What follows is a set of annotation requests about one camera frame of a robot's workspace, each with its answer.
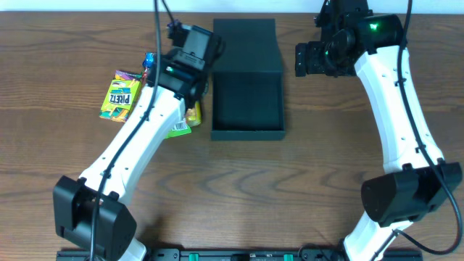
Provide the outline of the dark green box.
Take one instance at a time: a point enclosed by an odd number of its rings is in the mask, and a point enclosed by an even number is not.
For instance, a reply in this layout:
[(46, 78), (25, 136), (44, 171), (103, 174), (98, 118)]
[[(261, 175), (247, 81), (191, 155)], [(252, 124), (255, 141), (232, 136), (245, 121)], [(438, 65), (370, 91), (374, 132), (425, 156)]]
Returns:
[(279, 141), (286, 135), (283, 63), (274, 19), (215, 19), (226, 43), (212, 72), (213, 141)]

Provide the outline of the green gummy candy bag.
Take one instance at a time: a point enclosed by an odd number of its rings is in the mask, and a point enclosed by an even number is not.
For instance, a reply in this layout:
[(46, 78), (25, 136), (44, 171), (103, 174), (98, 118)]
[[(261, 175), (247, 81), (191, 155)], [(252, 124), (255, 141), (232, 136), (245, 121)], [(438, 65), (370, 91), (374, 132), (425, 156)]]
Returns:
[(191, 133), (191, 127), (188, 125), (187, 120), (183, 119), (173, 126), (173, 128), (169, 131), (166, 138), (184, 136), (190, 133)]

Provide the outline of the yellow Pretz snack box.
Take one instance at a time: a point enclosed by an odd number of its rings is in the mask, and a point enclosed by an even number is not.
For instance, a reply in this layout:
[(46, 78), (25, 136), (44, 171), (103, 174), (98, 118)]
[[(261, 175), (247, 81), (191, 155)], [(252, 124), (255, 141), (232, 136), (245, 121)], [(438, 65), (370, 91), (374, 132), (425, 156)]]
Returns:
[(138, 101), (142, 75), (116, 70), (100, 109), (99, 117), (125, 123)]

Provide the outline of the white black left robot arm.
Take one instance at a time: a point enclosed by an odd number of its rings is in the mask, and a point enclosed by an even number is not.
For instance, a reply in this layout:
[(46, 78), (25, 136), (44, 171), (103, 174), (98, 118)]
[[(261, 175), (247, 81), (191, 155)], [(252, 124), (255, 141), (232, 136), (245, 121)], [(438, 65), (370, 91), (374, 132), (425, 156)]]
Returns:
[(86, 249), (82, 260), (145, 260), (128, 210), (150, 159), (168, 133), (207, 92), (223, 39), (200, 28), (156, 54), (138, 103), (115, 138), (78, 178), (63, 175), (52, 192), (58, 236)]

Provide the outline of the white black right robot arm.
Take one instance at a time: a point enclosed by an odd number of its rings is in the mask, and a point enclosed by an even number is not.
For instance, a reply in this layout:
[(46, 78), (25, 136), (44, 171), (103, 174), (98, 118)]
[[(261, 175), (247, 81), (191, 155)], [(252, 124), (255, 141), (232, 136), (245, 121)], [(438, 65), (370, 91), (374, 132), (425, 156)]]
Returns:
[(384, 157), (384, 174), (361, 187), (364, 213), (343, 241), (346, 260), (380, 260), (405, 229), (452, 201), (463, 178), (448, 163), (426, 124), (410, 75), (406, 30), (394, 14), (324, 7), (319, 41), (295, 50), (299, 77), (358, 77), (368, 95)]

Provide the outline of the blue Oreo cookie pack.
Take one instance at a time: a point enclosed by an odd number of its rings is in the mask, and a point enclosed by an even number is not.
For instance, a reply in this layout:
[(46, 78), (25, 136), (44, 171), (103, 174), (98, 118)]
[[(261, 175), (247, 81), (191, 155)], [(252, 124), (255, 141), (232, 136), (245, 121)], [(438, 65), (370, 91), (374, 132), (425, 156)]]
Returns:
[(149, 70), (156, 64), (155, 53), (147, 52), (143, 60), (142, 66), (144, 69)]

